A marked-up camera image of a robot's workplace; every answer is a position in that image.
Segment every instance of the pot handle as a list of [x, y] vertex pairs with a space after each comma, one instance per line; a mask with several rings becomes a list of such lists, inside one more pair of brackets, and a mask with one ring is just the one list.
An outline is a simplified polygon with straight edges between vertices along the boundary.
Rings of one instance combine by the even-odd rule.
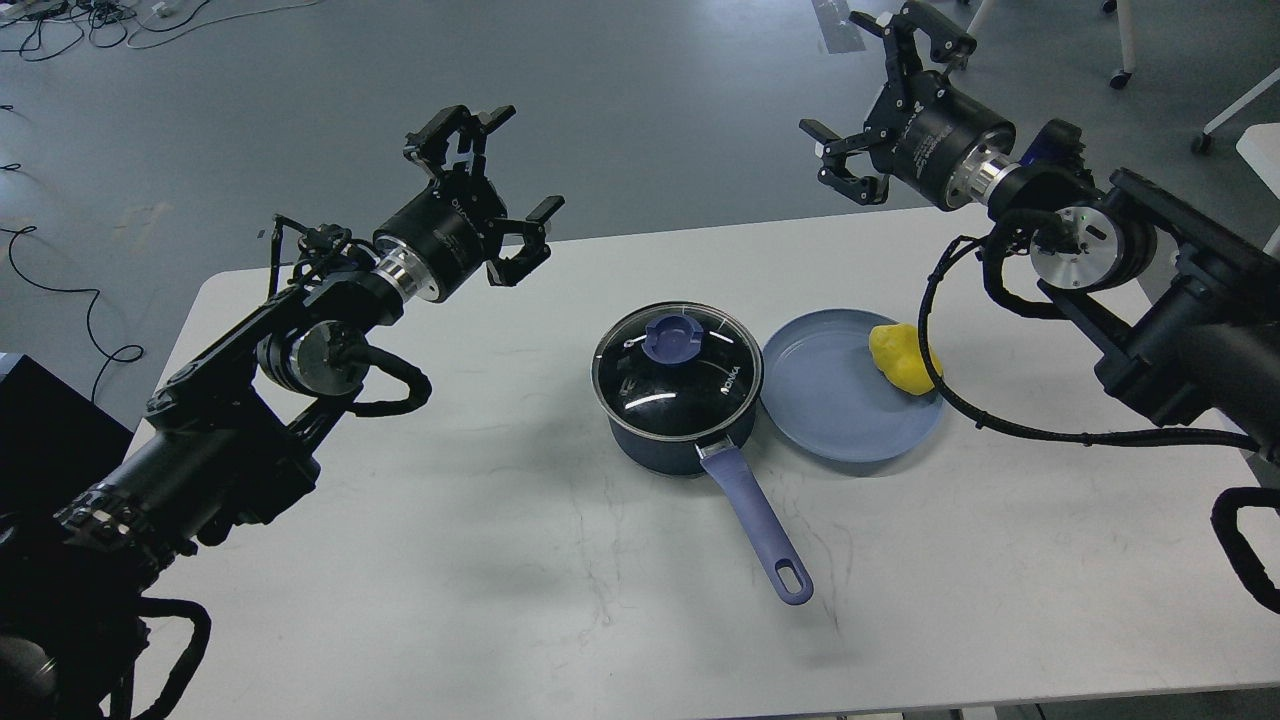
[[[800, 555], [787, 538], [786, 530], [778, 523], [778, 516], [769, 506], [768, 498], [760, 492], [760, 484], [755, 482], [755, 475], [746, 465], [746, 457], [732, 442], [723, 441], [710, 447], [698, 448], [703, 459], [703, 469], [716, 478], [721, 489], [728, 496], [737, 520], [746, 530], [746, 537], [755, 548], [755, 556], [760, 559], [764, 574], [773, 583], [773, 589], [787, 605], [804, 605], [813, 597], [813, 580], [809, 571], [804, 569]], [[799, 588], [791, 591], [782, 578], [782, 571], [790, 570], [794, 575], [792, 585], [799, 583]]]

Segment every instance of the black pot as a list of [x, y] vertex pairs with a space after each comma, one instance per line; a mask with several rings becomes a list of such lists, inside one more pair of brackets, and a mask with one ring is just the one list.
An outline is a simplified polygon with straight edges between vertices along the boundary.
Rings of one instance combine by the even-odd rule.
[[755, 425], [763, 380], [760, 346], [746, 328], [696, 302], [631, 313], [605, 333], [591, 363], [595, 395], [622, 451], [667, 475], [709, 473], [778, 597], [800, 605], [813, 582], [739, 450]]

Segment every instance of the yellow sponge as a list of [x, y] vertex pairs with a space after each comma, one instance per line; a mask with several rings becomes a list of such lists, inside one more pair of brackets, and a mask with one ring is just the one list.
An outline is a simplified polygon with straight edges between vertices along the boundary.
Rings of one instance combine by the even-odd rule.
[[[933, 380], [924, 372], [924, 357], [920, 356], [920, 341], [915, 325], [899, 323], [872, 328], [867, 341], [872, 360], [888, 382], [911, 395], [924, 395], [933, 389]], [[933, 369], [942, 374], [942, 363], [929, 346]]]

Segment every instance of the white table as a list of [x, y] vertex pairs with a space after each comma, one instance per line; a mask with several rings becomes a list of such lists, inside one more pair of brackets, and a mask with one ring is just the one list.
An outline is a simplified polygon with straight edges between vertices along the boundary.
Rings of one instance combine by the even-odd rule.
[[[1253, 168], [1262, 182], [1280, 197], [1280, 123], [1267, 123], [1245, 128], [1240, 141], [1235, 143], [1240, 158]], [[1266, 251], [1280, 255], [1280, 228], [1271, 234]]]
[[[1280, 683], [1280, 619], [1208, 524], [1222, 488], [1253, 483], [1234, 450], [1034, 443], [950, 414], [908, 456], [835, 468], [762, 416], [746, 455], [817, 587], [790, 607], [712, 480], [614, 446], [589, 366], [632, 309], [708, 302], [762, 343], [822, 307], [911, 320], [945, 242], [987, 225], [924, 209], [563, 242], [518, 288], [474, 278], [415, 301], [371, 340], [431, 375], [431, 402], [343, 420], [314, 493], [154, 588], [214, 616], [178, 716], [722, 717]], [[262, 287], [262, 272], [206, 283], [170, 370]], [[1146, 306], [1135, 284], [1107, 302]], [[934, 322], [948, 378], [991, 410], [1144, 427], [1101, 392], [1078, 331], [1000, 310], [975, 263]], [[1280, 547], [1275, 525], [1245, 523], [1258, 547]], [[154, 634], [140, 705], [186, 634]]]

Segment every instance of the plate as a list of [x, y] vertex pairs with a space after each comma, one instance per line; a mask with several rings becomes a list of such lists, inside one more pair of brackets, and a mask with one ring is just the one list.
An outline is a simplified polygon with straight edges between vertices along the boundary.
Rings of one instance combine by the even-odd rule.
[[760, 398], [800, 447], [842, 462], [897, 457], [929, 437], [942, 418], [937, 391], [893, 387], [876, 368], [867, 338], [891, 320], [865, 310], [819, 310], [782, 327], [764, 346]]

